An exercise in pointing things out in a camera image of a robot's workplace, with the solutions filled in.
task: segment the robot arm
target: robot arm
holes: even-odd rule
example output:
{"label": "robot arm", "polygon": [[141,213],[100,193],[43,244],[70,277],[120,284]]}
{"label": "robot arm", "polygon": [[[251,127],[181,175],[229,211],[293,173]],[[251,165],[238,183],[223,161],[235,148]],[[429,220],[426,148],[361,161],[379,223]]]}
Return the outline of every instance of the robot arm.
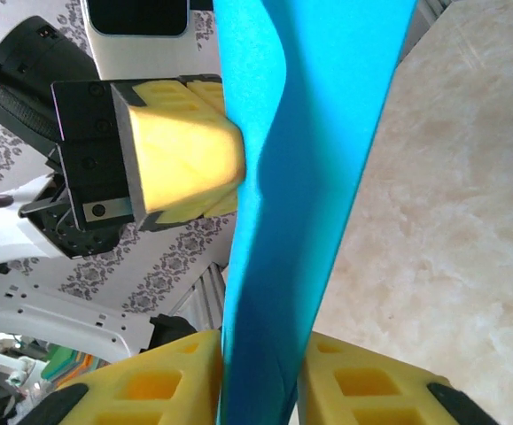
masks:
{"label": "robot arm", "polygon": [[26,257],[56,258],[64,255],[32,222],[19,216],[20,208],[37,199],[50,180],[49,176],[38,177],[5,193],[14,201],[0,208],[0,264]]}
{"label": "robot arm", "polygon": [[222,323],[224,281],[211,265],[169,315],[126,313],[0,273],[0,332],[29,335],[110,363]]}
{"label": "robot arm", "polygon": [[[212,0],[82,0],[85,32],[100,78],[173,78],[183,70],[220,74],[219,60],[212,60],[219,57],[216,44],[204,46],[208,51],[203,54],[187,54],[198,50],[197,14],[212,10]],[[136,15],[140,19],[128,19]]]}

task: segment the blue cloth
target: blue cloth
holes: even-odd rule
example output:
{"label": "blue cloth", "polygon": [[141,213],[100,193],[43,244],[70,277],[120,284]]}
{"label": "blue cloth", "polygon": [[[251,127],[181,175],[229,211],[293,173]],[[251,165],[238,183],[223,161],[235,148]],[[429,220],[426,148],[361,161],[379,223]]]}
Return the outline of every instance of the blue cloth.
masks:
{"label": "blue cloth", "polygon": [[285,424],[416,0],[214,0],[243,132],[218,423]]}

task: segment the beige marble countertop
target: beige marble countertop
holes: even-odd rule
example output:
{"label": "beige marble countertop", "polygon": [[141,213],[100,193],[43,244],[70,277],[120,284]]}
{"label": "beige marble countertop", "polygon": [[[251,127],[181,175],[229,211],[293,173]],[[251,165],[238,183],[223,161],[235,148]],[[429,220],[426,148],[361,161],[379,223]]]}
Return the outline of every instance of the beige marble countertop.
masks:
{"label": "beige marble countertop", "polygon": [[399,66],[316,329],[513,424],[513,1],[453,4]]}

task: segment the damask wallpaper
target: damask wallpaper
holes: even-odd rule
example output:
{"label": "damask wallpaper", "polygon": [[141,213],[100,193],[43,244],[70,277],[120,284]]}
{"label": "damask wallpaper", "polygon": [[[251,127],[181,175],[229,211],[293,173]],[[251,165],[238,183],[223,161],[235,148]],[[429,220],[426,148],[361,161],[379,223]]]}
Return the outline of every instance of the damask wallpaper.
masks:
{"label": "damask wallpaper", "polygon": [[[0,0],[0,41],[33,15],[42,16],[90,53],[78,0]],[[190,54],[215,51],[208,48],[216,43],[214,15],[195,12],[192,24],[198,44]],[[0,191],[49,171],[43,157],[0,126]],[[11,263],[11,279],[14,273],[22,273],[42,286],[100,305],[135,313],[167,313],[209,264],[227,264],[234,224],[234,216],[226,216],[156,234],[138,233],[128,226],[114,251],[76,261],[18,259]]]}

